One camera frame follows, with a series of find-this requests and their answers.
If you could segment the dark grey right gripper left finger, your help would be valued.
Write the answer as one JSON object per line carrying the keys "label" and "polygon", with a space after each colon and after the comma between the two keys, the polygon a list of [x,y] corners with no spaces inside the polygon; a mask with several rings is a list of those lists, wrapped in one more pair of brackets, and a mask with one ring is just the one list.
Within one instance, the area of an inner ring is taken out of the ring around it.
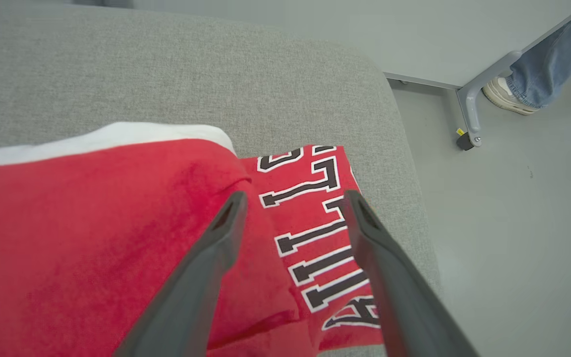
{"label": "dark grey right gripper left finger", "polygon": [[234,192],[115,351],[116,357],[203,357],[221,281],[236,263],[247,195]]}

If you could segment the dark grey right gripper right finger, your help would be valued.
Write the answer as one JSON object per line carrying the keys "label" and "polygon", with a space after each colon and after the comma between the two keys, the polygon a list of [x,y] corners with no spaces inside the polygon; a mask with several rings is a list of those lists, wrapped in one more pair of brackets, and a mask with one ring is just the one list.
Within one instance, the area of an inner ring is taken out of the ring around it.
{"label": "dark grey right gripper right finger", "polygon": [[369,279],[389,357],[475,357],[477,352],[362,194],[343,199],[352,254]]}

